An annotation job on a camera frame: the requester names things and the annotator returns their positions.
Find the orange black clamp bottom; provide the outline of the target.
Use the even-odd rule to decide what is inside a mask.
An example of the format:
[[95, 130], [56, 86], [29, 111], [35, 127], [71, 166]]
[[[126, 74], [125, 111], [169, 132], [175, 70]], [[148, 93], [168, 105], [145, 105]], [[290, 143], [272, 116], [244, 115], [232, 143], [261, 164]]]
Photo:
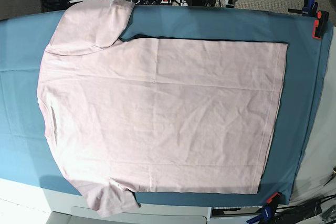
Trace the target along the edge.
[[281, 196], [282, 196], [282, 193], [280, 193], [280, 192], [276, 192], [276, 193], [274, 193], [270, 198], [268, 198], [268, 199], [266, 200], [266, 203], [267, 203], [267, 204], [270, 204], [270, 203], [273, 202], [274, 200], [278, 200], [278, 199], [280, 199]]

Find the orange black clamp top right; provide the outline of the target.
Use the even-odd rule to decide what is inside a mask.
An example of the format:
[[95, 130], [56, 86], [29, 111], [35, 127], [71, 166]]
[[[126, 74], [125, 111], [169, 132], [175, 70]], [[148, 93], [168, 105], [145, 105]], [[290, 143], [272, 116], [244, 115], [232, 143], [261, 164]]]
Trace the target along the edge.
[[326, 26], [328, 24], [328, 20], [329, 20], [329, 13], [327, 11], [318, 11], [316, 13], [316, 19], [314, 21], [314, 25], [313, 25], [313, 33], [312, 33], [312, 37], [314, 39], [321, 39]]

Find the blue clamp bottom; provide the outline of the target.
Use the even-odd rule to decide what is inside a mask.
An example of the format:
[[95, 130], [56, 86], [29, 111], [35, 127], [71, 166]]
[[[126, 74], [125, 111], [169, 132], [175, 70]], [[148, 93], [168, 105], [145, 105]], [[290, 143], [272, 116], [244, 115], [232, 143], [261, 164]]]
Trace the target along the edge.
[[274, 207], [265, 205], [262, 207], [261, 213], [259, 215], [247, 220], [246, 222], [248, 224], [254, 224], [260, 221], [268, 221], [275, 215], [275, 210], [276, 209]]

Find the orange black clamp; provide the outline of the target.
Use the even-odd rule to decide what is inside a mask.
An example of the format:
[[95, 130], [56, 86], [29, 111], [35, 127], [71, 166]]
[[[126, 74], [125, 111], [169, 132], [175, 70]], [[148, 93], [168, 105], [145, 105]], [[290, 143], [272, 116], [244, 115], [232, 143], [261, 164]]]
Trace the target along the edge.
[[276, 193], [274, 193], [270, 198], [268, 198], [268, 199], [266, 200], [266, 203], [267, 203], [267, 204], [270, 204], [270, 203], [273, 202], [274, 200], [278, 200], [278, 199], [280, 199], [281, 196], [282, 196], [282, 193], [280, 193], [280, 192], [276, 192]]
[[313, 33], [312, 33], [312, 37], [314, 39], [321, 39], [326, 26], [328, 24], [328, 20], [329, 20], [329, 13], [327, 11], [318, 11], [316, 13], [316, 19], [314, 21], [314, 25], [313, 25]]

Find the blue clamp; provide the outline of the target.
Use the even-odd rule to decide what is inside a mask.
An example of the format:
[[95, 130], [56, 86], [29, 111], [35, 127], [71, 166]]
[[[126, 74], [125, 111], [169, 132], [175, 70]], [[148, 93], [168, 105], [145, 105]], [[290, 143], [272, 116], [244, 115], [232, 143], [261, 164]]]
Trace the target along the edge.
[[304, 0], [304, 5], [301, 10], [289, 8], [288, 12], [299, 14], [301, 16], [316, 17], [317, 8], [318, 8], [318, 3], [315, 0]]
[[246, 222], [248, 224], [254, 224], [260, 221], [268, 221], [275, 215], [275, 210], [276, 209], [274, 207], [265, 205], [262, 207], [261, 213], [259, 215], [247, 220]]

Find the blue clamp top right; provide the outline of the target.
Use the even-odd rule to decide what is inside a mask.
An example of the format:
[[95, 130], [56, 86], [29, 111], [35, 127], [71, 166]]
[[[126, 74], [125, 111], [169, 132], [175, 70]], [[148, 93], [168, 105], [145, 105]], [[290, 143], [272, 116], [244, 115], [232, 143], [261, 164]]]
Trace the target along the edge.
[[316, 17], [317, 8], [318, 8], [318, 3], [315, 0], [304, 0], [304, 5], [301, 10], [289, 8], [288, 12], [299, 14], [301, 16]]

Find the pink T-shirt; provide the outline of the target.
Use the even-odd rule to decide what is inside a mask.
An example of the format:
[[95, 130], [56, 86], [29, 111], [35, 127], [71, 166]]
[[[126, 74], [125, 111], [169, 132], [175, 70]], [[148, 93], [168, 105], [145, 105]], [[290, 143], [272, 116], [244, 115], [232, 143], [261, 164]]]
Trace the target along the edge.
[[122, 41], [133, 8], [78, 3], [44, 51], [37, 100], [63, 177], [102, 217], [138, 208], [139, 191], [257, 193], [287, 45]]

